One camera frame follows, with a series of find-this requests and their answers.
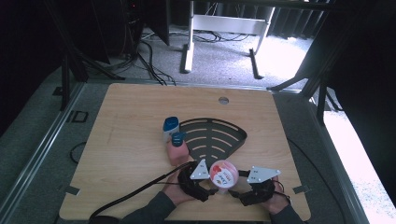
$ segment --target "white triangular marker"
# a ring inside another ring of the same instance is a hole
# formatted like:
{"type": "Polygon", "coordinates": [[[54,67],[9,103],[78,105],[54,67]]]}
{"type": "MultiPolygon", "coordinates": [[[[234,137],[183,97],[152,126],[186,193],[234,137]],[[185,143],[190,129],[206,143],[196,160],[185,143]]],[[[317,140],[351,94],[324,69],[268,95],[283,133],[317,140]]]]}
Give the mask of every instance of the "white triangular marker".
{"type": "Polygon", "coordinates": [[[250,174],[247,177],[249,184],[262,183],[265,180],[280,175],[280,170],[268,169],[259,166],[252,166],[250,174]]]}
{"type": "Polygon", "coordinates": [[[205,159],[201,160],[194,172],[190,175],[190,179],[208,179],[210,177],[209,171],[207,170],[205,159]]]}

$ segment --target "black semicircular plate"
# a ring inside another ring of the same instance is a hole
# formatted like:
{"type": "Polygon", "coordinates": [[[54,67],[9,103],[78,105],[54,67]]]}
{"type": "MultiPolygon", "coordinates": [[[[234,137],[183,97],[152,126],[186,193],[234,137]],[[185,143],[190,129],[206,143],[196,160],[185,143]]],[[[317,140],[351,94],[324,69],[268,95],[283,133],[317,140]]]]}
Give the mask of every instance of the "black semicircular plate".
{"type": "Polygon", "coordinates": [[[192,158],[205,159],[208,167],[215,161],[226,160],[248,137],[243,129],[221,119],[189,119],[180,122],[179,129],[186,133],[185,141],[192,158]]]}

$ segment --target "black cable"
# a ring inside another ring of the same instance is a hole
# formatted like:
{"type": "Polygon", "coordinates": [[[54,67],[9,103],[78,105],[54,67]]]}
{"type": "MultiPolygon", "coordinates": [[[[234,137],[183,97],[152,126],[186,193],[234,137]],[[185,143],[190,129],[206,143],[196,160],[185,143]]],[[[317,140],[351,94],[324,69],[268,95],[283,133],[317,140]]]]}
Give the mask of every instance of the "black cable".
{"type": "MultiPolygon", "coordinates": [[[[213,35],[213,39],[205,38],[199,35],[193,35],[193,38],[195,41],[199,42],[204,42],[204,43],[218,43],[218,42],[228,42],[228,41],[243,41],[247,39],[250,35],[246,35],[245,37],[241,39],[237,39],[238,37],[242,36],[242,34],[237,35],[236,37],[233,38],[225,38],[221,36],[221,34],[213,32],[213,31],[202,31],[202,30],[196,30],[194,31],[195,34],[202,34],[202,35],[213,35]]],[[[180,35],[188,35],[188,33],[172,33],[170,36],[180,36],[180,35]]]]}
{"type": "MultiPolygon", "coordinates": [[[[112,65],[102,65],[102,66],[107,71],[118,74],[118,73],[121,73],[121,72],[124,72],[124,71],[128,70],[133,65],[133,63],[134,63],[134,57],[132,57],[132,55],[128,54],[123,62],[115,63],[115,64],[112,64],[112,65]],[[126,68],[126,69],[123,69],[120,72],[116,71],[117,69],[120,69],[120,68],[126,68]]],[[[98,72],[97,69],[95,69],[90,64],[85,63],[85,62],[84,62],[84,64],[85,64],[85,66],[88,69],[91,69],[91,70],[95,71],[96,74],[101,74],[101,72],[98,72]]]]}
{"type": "Polygon", "coordinates": [[[157,71],[160,72],[160,73],[157,74],[158,76],[165,76],[165,77],[167,77],[168,80],[172,81],[173,84],[176,86],[176,82],[175,82],[175,79],[174,79],[173,77],[167,75],[165,72],[161,71],[160,69],[158,69],[158,68],[155,67],[154,65],[152,65],[152,67],[153,67],[154,69],[156,69],[157,71]]]}
{"type": "Polygon", "coordinates": [[[132,198],[132,197],[134,197],[136,194],[138,194],[138,193],[142,192],[143,190],[145,190],[145,189],[151,187],[152,185],[154,185],[154,184],[160,182],[160,180],[165,179],[166,177],[168,177],[168,176],[171,175],[172,173],[174,173],[174,172],[176,172],[176,171],[178,171],[178,170],[180,170],[180,169],[184,169],[184,168],[186,168],[186,167],[189,167],[189,166],[191,166],[192,164],[194,164],[194,161],[188,161],[188,162],[186,162],[186,163],[184,163],[184,164],[181,164],[181,165],[179,165],[177,168],[175,168],[174,170],[172,170],[171,172],[169,172],[169,173],[167,173],[167,174],[165,174],[165,175],[162,175],[162,176],[160,176],[160,177],[158,177],[158,178],[156,178],[156,179],[154,179],[154,180],[148,182],[146,185],[140,187],[139,189],[133,191],[132,193],[127,194],[127,195],[125,195],[125,196],[123,196],[123,197],[121,197],[121,198],[119,198],[119,199],[117,199],[117,200],[115,200],[115,201],[113,201],[113,202],[111,202],[111,203],[105,204],[104,206],[100,207],[99,209],[97,209],[95,212],[93,212],[93,213],[91,214],[90,219],[89,219],[89,222],[90,222],[94,217],[96,217],[97,215],[99,215],[101,212],[105,211],[107,208],[112,207],[112,206],[114,206],[114,205],[116,205],[116,204],[118,204],[118,203],[122,203],[122,202],[124,202],[124,201],[126,201],[126,200],[128,200],[128,199],[130,199],[130,198],[132,198]]]}
{"type": "Polygon", "coordinates": [[[181,185],[180,183],[171,183],[171,182],[158,182],[156,184],[169,184],[169,185],[181,185]]]}
{"type": "Polygon", "coordinates": [[[273,182],[278,183],[278,184],[280,185],[280,187],[282,188],[282,192],[285,192],[285,187],[283,187],[283,184],[282,184],[282,183],[280,183],[280,182],[277,181],[277,180],[273,180],[273,182]]]}
{"type": "Polygon", "coordinates": [[[70,159],[72,160],[73,163],[78,164],[78,161],[77,161],[77,160],[74,158],[74,156],[73,156],[74,150],[76,150],[76,148],[78,148],[78,147],[80,147],[80,146],[83,146],[83,145],[85,145],[85,144],[87,144],[87,142],[78,143],[77,145],[75,145],[75,146],[70,150],[69,156],[70,156],[70,159]]]}
{"type": "Polygon", "coordinates": [[[124,41],[123,41],[123,43],[122,43],[122,49],[121,49],[121,51],[120,51],[120,55],[124,52],[124,50],[125,50],[125,46],[126,46],[126,39],[127,39],[127,30],[129,29],[129,27],[128,27],[128,20],[127,20],[127,18],[126,18],[126,13],[125,13],[125,11],[124,11],[124,9],[126,8],[126,4],[125,4],[125,2],[123,2],[122,0],[120,0],[120,6],[121,6],[121,15],[123,15],[122,16],[122,18],[123,18],[123,23],[124,23],[124,41]]]}
{"type": "Polygon", "coordinates": [[[145,44],[146,46],[148,46],[148,63],[146,62],[146,60],[144,60],[143,56],[140,53],[137,53],[140,60],[142,61],[143,65],[146,66],[146,68],[148,69],[148,71],[155,77],[155,79],[157,79],[157,81],[161,84],[161,85],[165,85],[167,86],[165,80],[163,80],[161,77],[158,77],[157,73],[155,73],[153,66],[152,66],[152,47],[149,43],[145,42],[145,41],[140,41],[140,43],[145,44]]]}
{"type": "Polygon", "coordinates": [[[290,199],[289,195],[287,195],[285,193],[278,192],[278,191],[274,191],[274,194],[278,194],[278,195],[281,195],[281,196],[285,197],[286,200],[288,201],[288,203],[291,204],[291,199],[290,199]]]}
{"type": "Polygon", "coordinates": [[[53,220],[52,223],[53,223],[53,224],[57,224],[60,217],[61,217],[61,216],[59,216],[59,214],[56,215],[56,218],[53,220]]]}
{"type": "Polygon", "coordinates": [[[332,197],[334,198],[335,202],[337,203],[337,206],[341,212],[341,216],[343,217],[343,222],[347,223],[347,219],[346,219],[346,215],[344,214],[344,211],[341,207],[340,202],[338,202],[337,198],[335,197],[334,192],[332,192],[332,189],[330,188],[329,184],[327,183],[326,179],[324,178],[324,176],[322,175],[322,173],[319,171],[318,167],[311,161],[311,159],[309,159],[309,157],[305,154],[305,152],[291,139],[289,139],[287,137],[288,141],[290,141],[295,147],[297,147],[301,153],[303,153],[303,155],[306,157],[306,159],[312,164],[312,166],[314,167],[314,169],[317,171],[318,175],[320,176],[320,178],[322,179],[323,183],[326,185],[327,189],[329,190],[330,194],[332,195],[332,197]]]}

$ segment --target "white table leg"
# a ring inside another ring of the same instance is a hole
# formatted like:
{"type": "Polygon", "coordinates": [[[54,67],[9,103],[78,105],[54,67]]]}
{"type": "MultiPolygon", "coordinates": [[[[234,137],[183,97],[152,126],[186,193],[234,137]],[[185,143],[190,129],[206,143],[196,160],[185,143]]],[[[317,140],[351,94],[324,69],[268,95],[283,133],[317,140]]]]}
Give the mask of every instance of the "white table leg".
{"type": "Polygon", "coordinates": [[[192,42],[194,34],[194,2],[190,1],[190,21],[189,21],[189,43],[187,45],[186,62],[184,71],[189,73],[192,71],[192,57],[194,54],[194,43],[192,42]]]}
{"type": "Polygon", "coordinates": [[[262,29],[262,34],[260,35],[260,39],[259,39],[259,43],[257,44],[257,48],[256,48],[256,50],[254,51],[254,54],[256,55],[257,54],[257,52],[259,52],[259,49],[260,49],[260,46],[262,45],[262,41],[264,40],[264,38],[267,36],[267,34],[268,34],[268,29],[270,28],[270,25],[271,25],[271,19],[272,19],[272,17],[273,17],[273,15],[274,15],[274,11],[275,11],[275,8],[274,7],[272,7],[271,8],[271,12],[269,13],[269,15],[265,18],[265,27],[262,29]]]}

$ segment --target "small hole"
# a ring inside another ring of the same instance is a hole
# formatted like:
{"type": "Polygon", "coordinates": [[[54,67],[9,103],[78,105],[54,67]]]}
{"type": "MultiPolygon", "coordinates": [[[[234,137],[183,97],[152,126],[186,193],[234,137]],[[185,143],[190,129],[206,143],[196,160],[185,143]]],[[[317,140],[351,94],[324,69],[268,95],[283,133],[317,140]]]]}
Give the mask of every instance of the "small hole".
{"type": "Polygon", "coordinates": [[[222,105],[227,105],[228,103],[230,103],[230,101],[228,100],[227,97],[221,96],[219,98],[219,103],[221,103],[222,105]]]}

